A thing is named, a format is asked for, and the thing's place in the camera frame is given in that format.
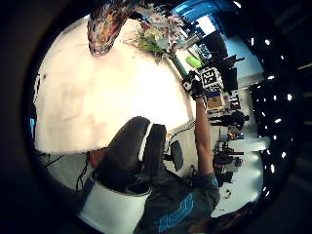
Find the vase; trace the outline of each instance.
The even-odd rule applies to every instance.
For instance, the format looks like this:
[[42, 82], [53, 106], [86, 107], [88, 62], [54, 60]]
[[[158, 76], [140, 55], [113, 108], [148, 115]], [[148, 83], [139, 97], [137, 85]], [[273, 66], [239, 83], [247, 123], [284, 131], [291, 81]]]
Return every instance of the vase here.
[[93, 56], [109, 52], [122, 26], [139, 3], [140, 0], [107, 0], [90, 13], [88, 40]]

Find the table surface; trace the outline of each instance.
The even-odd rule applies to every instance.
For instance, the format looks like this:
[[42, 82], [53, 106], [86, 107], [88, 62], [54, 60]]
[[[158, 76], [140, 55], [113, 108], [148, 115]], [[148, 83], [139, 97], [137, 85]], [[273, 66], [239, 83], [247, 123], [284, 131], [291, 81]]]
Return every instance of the table surface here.
[[[89, 52], [86, 20], [56, 39], [39, 69], [38, 150], [75, 153], [102, 148], [138, 115], [169, 131], [194, 118], [195, 103], [173, 64], [157, 64], [149, 53], [123, 43], [134, 38], [137, 26], [138, 21], [128, 19], [103, 57]], [[185, 61], [187, 51], [177, 56], [186, 71], [191, 69]]]

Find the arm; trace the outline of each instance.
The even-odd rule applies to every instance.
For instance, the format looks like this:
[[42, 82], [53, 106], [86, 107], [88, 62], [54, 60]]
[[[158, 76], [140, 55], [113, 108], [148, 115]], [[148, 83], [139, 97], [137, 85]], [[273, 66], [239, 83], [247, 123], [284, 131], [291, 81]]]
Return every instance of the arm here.
[[201, 97], [196, 98], [195, 143], [198, 155], [198, 175], [213, 173], [210, 124]]

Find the teal shirt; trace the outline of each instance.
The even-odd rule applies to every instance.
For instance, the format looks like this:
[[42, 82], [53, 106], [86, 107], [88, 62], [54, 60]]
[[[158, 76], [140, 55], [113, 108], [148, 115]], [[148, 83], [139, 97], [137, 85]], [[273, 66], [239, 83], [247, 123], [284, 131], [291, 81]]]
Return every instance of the teal shirt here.
[[198, 176], [194, 187], [170, 175], [157, 183], [136, 234], [187, 234], [191, 225], [211, 216], [220, 198], [214, 173]]

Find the flower bouquet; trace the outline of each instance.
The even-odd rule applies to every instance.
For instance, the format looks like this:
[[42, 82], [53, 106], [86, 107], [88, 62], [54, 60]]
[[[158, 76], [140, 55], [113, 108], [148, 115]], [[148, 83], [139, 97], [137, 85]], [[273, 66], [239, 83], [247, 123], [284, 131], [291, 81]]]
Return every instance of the flower bouquet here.
[[176, 50], [186, 47], [182, 38], [183, 20], [173, 14], [155, 8], [153, 4], [147, 7], [137, 7], [136, 11], [143, 16], [136, 34], [135, 43], [139, 49], [153, 53], [158, 58], [169, 58], [184, 78], [187, 73], [176, 57]]

